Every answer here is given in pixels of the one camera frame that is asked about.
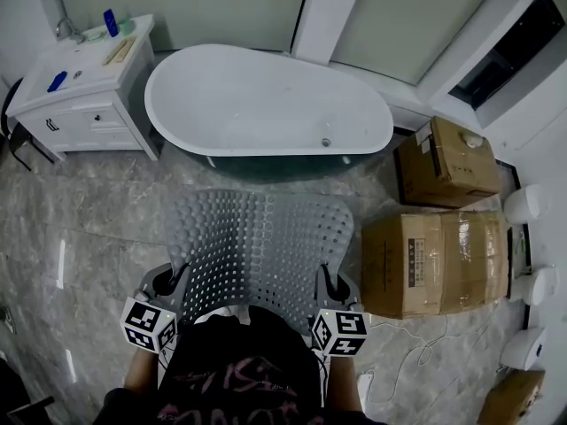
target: fiducial marker cube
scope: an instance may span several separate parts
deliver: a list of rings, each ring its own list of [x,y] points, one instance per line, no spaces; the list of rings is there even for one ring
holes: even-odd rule
[[[127,342],[159,353],[177,334],[177,317],[169,310],[129,297],[120,326]]]
[[[325,356],[352,357],[360,351],[367,336],[364,313],[322,308],[311,329]]]

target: drawer handle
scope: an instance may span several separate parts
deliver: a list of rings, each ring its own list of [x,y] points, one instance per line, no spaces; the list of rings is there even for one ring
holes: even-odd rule
[[[59,131],[59,128],[57,126],[55,126],[55,124],[53,123],[53,120],[51,118],[48,118],[45,121],[45,125],[51,130],[51,132]]]

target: marble floor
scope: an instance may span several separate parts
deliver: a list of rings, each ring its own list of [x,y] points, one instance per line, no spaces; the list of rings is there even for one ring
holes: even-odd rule
[[[91,423],[105,393],[121,385],[134,351],[119,327],[124,300],[146,271],[167,261],[163,218],[171,197],[185,188],[339,196],[357,226],[342,269],[358,280],[363,222],[421,211],[398,203],[391,151],[401,139],[395,135],[387,149],[340,176],[269,185],[222,177],[168,143],[159,162],[141,152],[85,152],[54,166],[24,147],[32,173],[4,150],[0,304],[11,308],[17,335],[0,326],[0,352],[32,400],[56,399],[48,406],[54,423]],[[498,206],[492,197],[476,207]],[[360,373],[374,376],[369,417],[392,425],[476,423],[501,349],[523,313],[520,304],[500,300],[448,317],[373,317],[369,343],[356,360]],[[421,348],[432,342],[432,351]]]

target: white cabinet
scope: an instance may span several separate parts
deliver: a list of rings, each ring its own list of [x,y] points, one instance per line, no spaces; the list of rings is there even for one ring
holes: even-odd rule
[[[24,117],[21,123],[55,152],[142,149],[112,103],[70,101],[47,106]]]
[[[61,159],[66,151],[144,150],[158,160],[144,108],[145,83],[154,67],[149,39],[153,17],[134,21],[131,36],[136,39],[120,63],[102,64],[115,43],[110,38],[81,45],[66,39],[44,52],[27,72],[6,114]],[[69,73],[66,86],[45,91],[53,71],[79,67],[84,68],[79,81],[73,82],[76,77]]]

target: white cable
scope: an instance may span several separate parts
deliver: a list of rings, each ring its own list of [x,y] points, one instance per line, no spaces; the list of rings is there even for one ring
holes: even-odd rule
[[[374,377],[375,377],[376,373],[375,373],[375,371],[374,371],[373,369],[367,370],[365,373],[366,373],[366,374],[370,374],[370,373],[371,373],[371,374],[372,374],[372,380],[370,381],[370,386],[369,386],[369,388],[368,388],[368,390],[367,390],[367,393],[366,393],[366,401],[367,401],[368,403],[371,403],[372,405],[383,405],[384,403],[389,403],[390,401],[392,401],[392,399],[393,399],[393,398],[395,397],[395,395],[396,395],[396,390],[398,389],[398,380],[400,379],[401,369],[403,368],[404,363],[406,362],[406,359],[408,358],[408,356],[409,356],[413,351],[419,350],[419,349],[422,350],[422,352],[421,352],[421,354],[420,354],[420,356],[419,356],[419,359],[417,360],[417,366],[418,366],[418,367],[423,367],[423,366],[424,366],[425,364],[427,364],[427,362],[429,362],[429,360],[431,359],[431,355],[433,354],[433,348],[432,348],[432,347],[433,347],[433,345],[435,345],[437,342],[440,342],[441,340],[446,339],[446,338],[459,338],[459,337],[462,337],[462,336],[469,336],[469,335],[471,335],[471,334],[477,334],[477,333],[480,332],[480,330],[486,325],[486,327],[485,327],[484,330],[482,331],[481,335],[478,337],[478,340],[477,340],[477,341],[475,342],[475,344],[472,346],[472,349],[470,350],[469,357],[467,358],[467,360],[466,360],[466,362],[465,362],[465,365],[464,365],[464,367],[463,367],[461,373],[459,373],[459,375],[456,376],[456,378],[455,378],[452,382],[450,382],[450,383],[446,386],[446,388],[443,389],[443,390],[438,394],[438,396],[435,398],[435,400],[433,400],[433,402],[432,402],[432,403],[430,404],[430,406],[427,408],[427,409],[430,409],[430,408],[435,404],[435,402],[439,399],[439,397],[443,394],[443,392],[445,392],[445,390],[447,390],[457,379],[459,379],[459,378],[461,377],[462,373],[464,372],[464,370],[466,369],[466,367],[467,367],[467,365],[468,365],[468,363],[469,363],[469,360],[470,360],[470,358],[471,358],[471,356],[472,356],[472,353],[474,352],[474,349],[476,348],[478,342],[480,341],[480,338],[482,338],[482,336],[484,335],[484,333],[488,330],[488,328],[489,328],[489,326],[490,326],[489,321],[490,321],[490,320],[493,318],[493,316],[496,314],[497,308],[498,308],[498,306],[496,306],[496,307],[494,308],[494,311],[490,314],[490,316],[488,317],[488,319],[487,319],[484,323],[482,323],[482,324],[478,327],[477,330],[473,330],[472,332],[468,332],[468,333],[466,333],[466,334],[460,334],[460,335],[458,335],[458,336],[448,336],[448,335],[447,335],[447,331],[448,331],[448,327],[449,327],[449,319],[448,319],[447,316],[445,315],[445,332],[443,333],[442,336],[440,336],[440,337],[438,337],[438,338],[436,338],[436,339],[434,339],[434,340],[432,340],[432,341],[430,341],[430,342],[426,342],[426,341],[425,341],[423,338],[421,338],[420,336],[414,336],[411,332],[409,332],[409,331],[408,331],[406,328],[404,328],[403,326],[395,326],[394,324],[390,324],[389,322],[381,322],[381,323],[377,324],[376,326],[369,326],[369,328],[379,328],[380,326],[388,326],[388,327],[390,327],[390,328],[402,329],[402,330],[404,330],[409,336],[411,336],[412,338],[417,338],[418,340],[421,340],[422,343],[423,343],[423,346],[417,346],[417,347],[415,347],[415,348],[412,348],[411,350],[409,350],[408,354],[406,354],[406,355],[404,356],[404,359],[402,359],[402,361],[401,361],[401,363],[400,363],[400,370],[398,370],[398,374],[396,375],[396,380],[395,380],[395,382],[394,382],[392,395],[391,395],[387,400],[385,400],[385,401],[376,402],[376,401],[372,401],[372,400],[369,399],[369,394],[370,394],[370,391],[372,390],[372,384],[373,384],[373,382],[374,382]],[[371,323],[372,323],[372,315],[370,315],[370,324],[371,324]],[[429,350],[429,351],[430,351],[430,352],[429,352],[429,357],[427,358],[427,360],[426,360],[425,362],[422,363],[422,356],[423,356],[423,353],[425,352],[425,350]]]

